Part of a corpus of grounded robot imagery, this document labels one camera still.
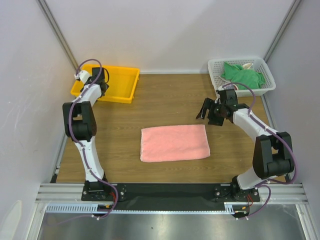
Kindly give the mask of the yellow plastic tray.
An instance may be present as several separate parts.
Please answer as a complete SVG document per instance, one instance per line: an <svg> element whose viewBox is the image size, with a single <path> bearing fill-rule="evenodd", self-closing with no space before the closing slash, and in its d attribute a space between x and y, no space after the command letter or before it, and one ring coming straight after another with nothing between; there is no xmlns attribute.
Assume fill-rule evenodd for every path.
<svg viewBox="0 0 320 240"><path fill-rule="evenodd" d="M135 89L139 80L140 70L133 67L103 65L109 72L104 72L105 82L109 85L104 96L98 99L100 102L113 102L131 104Z"/></svg>

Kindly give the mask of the green towel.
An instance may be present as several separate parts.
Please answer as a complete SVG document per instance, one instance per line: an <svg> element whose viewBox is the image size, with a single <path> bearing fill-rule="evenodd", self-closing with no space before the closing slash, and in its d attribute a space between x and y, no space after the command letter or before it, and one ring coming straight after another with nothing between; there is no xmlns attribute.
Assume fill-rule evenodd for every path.
<svg viewBox="0 0 320 240"><path fill-rule="evenodd" d="M223 67L224 71L220 76L237 85L238 90L246 90L247 88L243 85L252 90L261 89L266 83L264 75L254 70L252 62L243 65L224 62Z"/></svg>

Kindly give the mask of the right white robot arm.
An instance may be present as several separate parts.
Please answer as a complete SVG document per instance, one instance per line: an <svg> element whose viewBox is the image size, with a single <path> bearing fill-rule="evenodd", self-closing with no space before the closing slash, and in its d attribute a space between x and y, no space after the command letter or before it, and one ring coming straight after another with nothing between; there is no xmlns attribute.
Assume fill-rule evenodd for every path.
<svg viewBox="0 0 320 240"><path fill-rule="evenodd" d="M229 120L254 142L252 167L233 177L230 184L229 196L242 201L254 188L294 172L292 139L289 133L278 132L258 119L250 106L239 103L235 90L219 90L217 93L217 99L204 100L196 117L208 119L208 124L214 126L222 126L225 120Z"/></svg>

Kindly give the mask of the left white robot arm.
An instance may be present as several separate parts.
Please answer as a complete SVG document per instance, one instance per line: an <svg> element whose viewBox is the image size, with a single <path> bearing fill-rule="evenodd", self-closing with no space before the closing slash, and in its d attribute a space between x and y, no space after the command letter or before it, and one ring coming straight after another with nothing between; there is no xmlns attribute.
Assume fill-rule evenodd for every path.
<svg viewBox="0 0 320 240"><path fill-rule="evenodd" d="M105 82L108 76L103 67L93 67L91 73L79 71L75 79L84 86L75 100L62 105L65 134L77 147L85 170L82 201L103 201L111 192L96 149L97 123L93 112L93 105L109 87Z"/></svg>

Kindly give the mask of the pink towel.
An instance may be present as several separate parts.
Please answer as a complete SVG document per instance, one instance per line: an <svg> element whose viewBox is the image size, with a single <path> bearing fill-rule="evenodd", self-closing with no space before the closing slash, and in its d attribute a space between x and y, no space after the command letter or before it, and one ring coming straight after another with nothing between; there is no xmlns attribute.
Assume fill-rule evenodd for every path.
<svg viewBox="0 0 320 240"><path fill-rule="evenodd" d="M171 125L141 130L143 163L201 160L211 155L203 124Z"/></svg>

